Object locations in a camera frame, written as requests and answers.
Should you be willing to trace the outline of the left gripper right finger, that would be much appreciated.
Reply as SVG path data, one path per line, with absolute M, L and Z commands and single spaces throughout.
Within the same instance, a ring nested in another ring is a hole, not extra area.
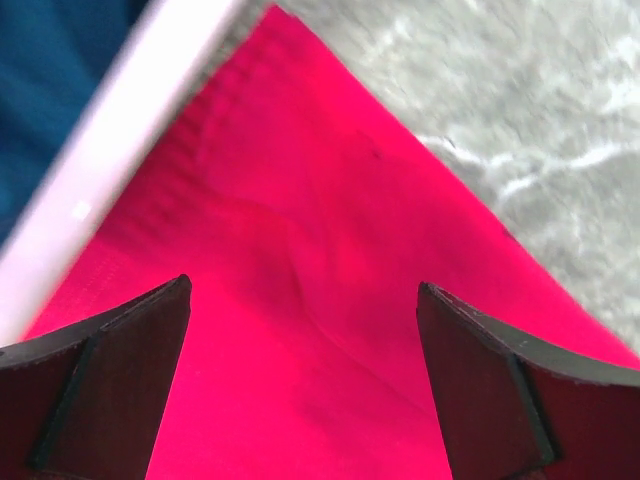
M 639 373 L 419 287 L 417 322 L 455 479 L 636 479 Z

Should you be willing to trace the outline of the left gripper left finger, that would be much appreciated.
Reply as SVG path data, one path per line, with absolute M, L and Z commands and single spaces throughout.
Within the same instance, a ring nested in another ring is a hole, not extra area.
M 181 275 L 1 350 L 4 479 L 143 479 L 190 317 Z

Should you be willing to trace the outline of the pink red t shirt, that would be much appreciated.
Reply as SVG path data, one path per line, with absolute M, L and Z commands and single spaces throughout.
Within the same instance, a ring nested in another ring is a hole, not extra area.
M 421 282 L 638 365 L 277 6 L 149 154 L 30 335 L 180 274 L 192 314 L 153 479 L 449 478 Z

